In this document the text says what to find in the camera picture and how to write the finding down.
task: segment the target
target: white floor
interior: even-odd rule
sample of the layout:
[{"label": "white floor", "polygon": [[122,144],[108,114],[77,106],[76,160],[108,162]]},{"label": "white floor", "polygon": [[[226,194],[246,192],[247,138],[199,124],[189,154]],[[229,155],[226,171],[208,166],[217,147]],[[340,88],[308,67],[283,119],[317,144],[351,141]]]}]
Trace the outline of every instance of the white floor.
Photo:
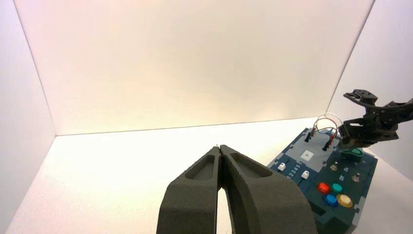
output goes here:
[{"label": "white floor", "polygon": [[[7,233],[153,234],[167,185],[212,146],[226,144],[267,165],[313,122],[59,136]],[[354,233],[411,233],[412,199],[413,182],[379,160]],[[217,233],[231,233],[223,190]]]}]

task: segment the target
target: blue button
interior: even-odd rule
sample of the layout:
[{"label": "blue button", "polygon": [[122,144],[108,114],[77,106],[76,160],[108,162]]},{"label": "blue button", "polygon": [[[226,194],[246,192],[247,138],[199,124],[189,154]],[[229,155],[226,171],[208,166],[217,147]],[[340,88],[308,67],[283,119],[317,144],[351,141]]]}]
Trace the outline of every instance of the blue button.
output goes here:
[{"label": "blue button", "polygon": [[323,198],[324,198],[325,203],[327,203],[327,205],[334,206],[334,207],[338,206],[337,198],[335,196],[328,194],[324,196]]},{"label": "blue button", "polygon": [[341,193],[341,191],[343,191],[343,187],[339,184],[334,183],[331,187],[335,193]]}]

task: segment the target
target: white switch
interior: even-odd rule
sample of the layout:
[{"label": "white switch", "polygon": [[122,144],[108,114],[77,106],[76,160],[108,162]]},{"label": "white switch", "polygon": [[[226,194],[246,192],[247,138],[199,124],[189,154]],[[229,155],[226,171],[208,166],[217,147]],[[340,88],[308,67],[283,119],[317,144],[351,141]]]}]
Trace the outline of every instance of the white switch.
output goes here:
[{"label": "white switch", "polygon": [[278,168],[277,168],[278,170],[280,170],[280,171],[284,171],[284,169],[285,169],[285,163],[280,163],[280,165],[278,166]]},{"label": "white switch", "polygon": [[309,176],[310,176],[310,172],[309,172],[309,171],[304,171],[304,172],[301,174],[301,177],[302,177],[303,179],[308,179]]}]

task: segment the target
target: red button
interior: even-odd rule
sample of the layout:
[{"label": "red button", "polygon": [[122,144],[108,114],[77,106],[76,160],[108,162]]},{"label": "red button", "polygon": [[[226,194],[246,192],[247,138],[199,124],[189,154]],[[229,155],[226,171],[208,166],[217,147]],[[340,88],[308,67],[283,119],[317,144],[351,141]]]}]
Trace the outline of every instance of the red button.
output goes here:
[{"label": "red button", "polygon": [[328,184],[322,182],[317,185],[317,190],[322,194],[329,194],[330,193],[330,186]]}]

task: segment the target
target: white square button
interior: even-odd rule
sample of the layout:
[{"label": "white square button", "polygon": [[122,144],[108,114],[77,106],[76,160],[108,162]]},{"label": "white square button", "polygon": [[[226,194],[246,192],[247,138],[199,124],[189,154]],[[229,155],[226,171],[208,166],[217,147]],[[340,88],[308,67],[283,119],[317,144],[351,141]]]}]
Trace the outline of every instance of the white square button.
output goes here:
[{"label": "white square button", "polygon": [[305,160],[307,160],[307,161],[310,161],[310,159],[313,157],[313,155],[314,155],[313,152],[311,152],[311,151],[309,151],[309,150],[305,150],[305,151],[302,153],[301,158],[303,158],[303,159],[305,159]]}]

